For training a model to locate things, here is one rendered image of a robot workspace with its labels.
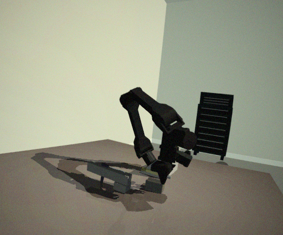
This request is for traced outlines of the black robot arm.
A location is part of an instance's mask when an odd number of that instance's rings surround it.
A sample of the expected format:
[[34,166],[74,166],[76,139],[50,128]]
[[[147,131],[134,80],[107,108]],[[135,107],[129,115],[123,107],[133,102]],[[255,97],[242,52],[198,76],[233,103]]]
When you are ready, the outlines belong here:
[[[140,105],[151,114],[152,121],[163,132],[162,142],[178,146],[174,151],[171,163],[178,162],[185,167],[189,166],[192,160],[189,150],[193,149],[196,144],[196,134],[189,128],[182,127],[185,124],[183,119],[171,106],[157,102],[140,87],[120,95],[119,101],[123,108],[128,111],[135,135],[134,149],[139,159],[142,157],[147,166],[157,160],[152,153],[154,147],[150,139],[144,134],[138,111]],[[175,121],[177,122],[171,125]],[[180,151],[179,147],[187,150],[185,152]]]

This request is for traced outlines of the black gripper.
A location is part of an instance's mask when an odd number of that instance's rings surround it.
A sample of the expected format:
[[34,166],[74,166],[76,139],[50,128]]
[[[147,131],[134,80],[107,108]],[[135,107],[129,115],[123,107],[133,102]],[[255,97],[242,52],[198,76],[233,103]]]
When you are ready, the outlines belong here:
[[158,156],[158,159],[151,165],[151,171],[157,172],[160,178],[161,184],[165,184],[167,180],[167,176],[170,174],[170,172],[173,170],[173,168],[176,166],[175,164],[171,163],[171,159],[173,157],[174,151],[178,146],[174,144],[167,144],[162,142],[160,145],[160,155]]

